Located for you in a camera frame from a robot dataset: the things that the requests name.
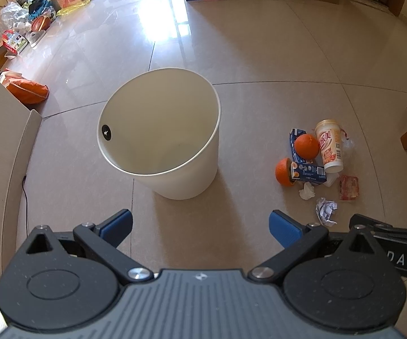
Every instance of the red plastic wrapper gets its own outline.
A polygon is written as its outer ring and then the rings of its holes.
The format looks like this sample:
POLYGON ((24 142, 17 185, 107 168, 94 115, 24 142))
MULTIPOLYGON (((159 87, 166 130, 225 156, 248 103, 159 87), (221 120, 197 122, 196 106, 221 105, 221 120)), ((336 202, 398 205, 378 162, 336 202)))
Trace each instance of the red plastic wrapper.
POLYGON ((340 176, 340 200, 355 200, 359 196, 359 179, 353 176, 340 176))

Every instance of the plastic cup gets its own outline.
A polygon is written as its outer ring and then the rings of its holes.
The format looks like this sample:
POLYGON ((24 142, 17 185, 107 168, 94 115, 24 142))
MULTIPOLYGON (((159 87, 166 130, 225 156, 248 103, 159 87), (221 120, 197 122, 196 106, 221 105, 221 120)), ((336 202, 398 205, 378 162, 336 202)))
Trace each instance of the plastic cup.
POLYGON ((342 137, 340 126, 335 120, 319 122, 315 128, 321 157, 326 173, 337 173, 343 170, 342 137))
POLYGON ((197 196, 217 172, 221 103, 211 83, 185 69, 144 73, 103 108, 98 145, 115 168, 169 199, 197 196))

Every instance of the black cable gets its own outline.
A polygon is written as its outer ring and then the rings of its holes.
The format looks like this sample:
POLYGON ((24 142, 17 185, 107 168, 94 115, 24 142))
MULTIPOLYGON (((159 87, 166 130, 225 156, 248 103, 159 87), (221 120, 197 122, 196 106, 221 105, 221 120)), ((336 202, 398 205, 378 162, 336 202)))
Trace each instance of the black cable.
POLYGON ((26 195, 26 190, 24 189, 24 181, 26 181, 26 175, 24 175, 23 181, 21 182, 21 188, 23 189, 24 198, 26 199, 26 237, 28 237, 28 234, 29 234, 29 228, 28 228, 28 196, 26 195))

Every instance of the metal screw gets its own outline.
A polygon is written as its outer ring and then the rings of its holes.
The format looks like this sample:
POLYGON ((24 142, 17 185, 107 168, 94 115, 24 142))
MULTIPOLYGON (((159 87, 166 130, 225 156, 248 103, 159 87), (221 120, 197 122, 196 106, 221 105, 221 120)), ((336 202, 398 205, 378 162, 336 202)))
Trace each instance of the metal screw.
POLYGON ((133 268, 128 271, 128 276, 135 280, 142 280, 148 278, 151 271, 146 268, 133 268))
POLYGON ((267 266, 258 266, 252 269, 252 275, 258 279, 267 279, 274 275, 274 270, 267 266))

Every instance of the orange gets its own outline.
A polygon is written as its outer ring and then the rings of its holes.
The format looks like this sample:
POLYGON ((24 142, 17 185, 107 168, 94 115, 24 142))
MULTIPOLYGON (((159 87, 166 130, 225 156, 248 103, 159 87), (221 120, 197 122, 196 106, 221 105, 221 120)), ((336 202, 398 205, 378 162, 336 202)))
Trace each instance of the orange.
POLYGON ((276 165, 276 179, 282 186, 293 186, 290 181, 291 159, 284 158, 276 165))
POLYGON ((319 143, 314 136, 302 134, 294 142, 294 149, 300 157, 304 159, 314 159, 319 153, 319 143))

